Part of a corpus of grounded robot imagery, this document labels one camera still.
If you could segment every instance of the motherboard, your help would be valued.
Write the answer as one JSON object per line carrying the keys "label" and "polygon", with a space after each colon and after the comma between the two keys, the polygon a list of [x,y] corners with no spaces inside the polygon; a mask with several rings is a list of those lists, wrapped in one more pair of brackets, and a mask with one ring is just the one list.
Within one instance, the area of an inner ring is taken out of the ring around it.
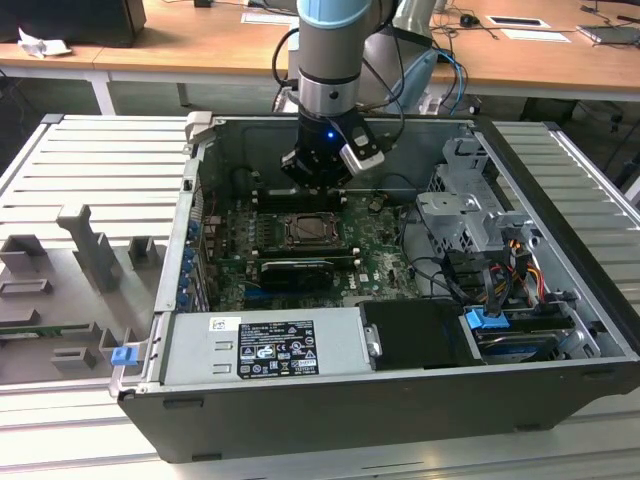
{"label": "motherboard", "polygon": [[301,203],[254,198],[211,209],[204,234],[214,311],[420,296],[399,246],[398,207],[383,206],[373,193],[342,194],[333,211],[310,212]]}

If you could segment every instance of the gray cylinder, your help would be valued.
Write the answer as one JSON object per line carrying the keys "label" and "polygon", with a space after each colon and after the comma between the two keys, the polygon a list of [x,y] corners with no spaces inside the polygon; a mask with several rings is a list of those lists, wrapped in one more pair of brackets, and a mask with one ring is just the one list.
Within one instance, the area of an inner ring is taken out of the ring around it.
{"label": "gray cylinder", "polygon": [[360,73],[366,18],[343,28],[316,28],[300,19],[300,70],[313,80],[338,81]]}
{"label": "gray cylinder", "polygon": [[402,0],[393,18],[393,26],[413,37],[407,40],[416,43],[424,43],[424,39],[430,41],[429,21],[435,4],[436,0]]}

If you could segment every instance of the white sticker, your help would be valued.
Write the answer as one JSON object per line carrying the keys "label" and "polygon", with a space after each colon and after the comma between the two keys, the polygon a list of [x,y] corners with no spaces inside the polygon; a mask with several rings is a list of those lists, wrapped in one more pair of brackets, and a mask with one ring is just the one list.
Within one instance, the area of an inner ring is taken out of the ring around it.
{"label": "white sticker", "polygon": [[241,320],[242,317],[211,317],[209,320],[209,331],[237,331]]}

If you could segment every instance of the green circuit board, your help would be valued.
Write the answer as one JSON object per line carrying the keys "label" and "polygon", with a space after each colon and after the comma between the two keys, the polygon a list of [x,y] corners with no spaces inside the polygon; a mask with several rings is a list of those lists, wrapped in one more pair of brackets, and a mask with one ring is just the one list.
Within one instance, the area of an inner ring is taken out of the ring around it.
{"label": "green circuit board", "polygon": [[372,213],[372,195],[350,195],[342,211],[326,214],[335,222],[336,242],[358,248],[357,266],[336,269],[330,289],[313,293],[271,294],[261,290],[256,275],[264,261],[255,250],[266,242],[281,247],[288,213],[257,213],[250,202],[228,205],[221,214],[224,228],[216,231],[210,278],[214,311],[349,307],[362,300],[417,298],[420,293],[396,244],[399,221],[394,208]]}

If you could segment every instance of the desk leg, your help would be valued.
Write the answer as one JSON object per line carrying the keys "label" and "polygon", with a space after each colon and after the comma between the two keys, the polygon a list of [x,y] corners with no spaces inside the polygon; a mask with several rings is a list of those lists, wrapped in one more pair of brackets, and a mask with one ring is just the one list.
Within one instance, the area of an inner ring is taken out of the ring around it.
{"label": "desk leg", "polygon": [[117,115],[116,108],[111,99],[111,92],[109,92],[109,76],[107,73],[94,72],[88,80],[91,82],[93,93],[96,96],[96,100],[98,100],[100,113],[102,115]]}
{"label": "desk leg", "polygon": [[189,94],[187,93],[187,86],[184,83],[177,83],[178,86],[178,98],[180,99],[180,106],[190,107]]}

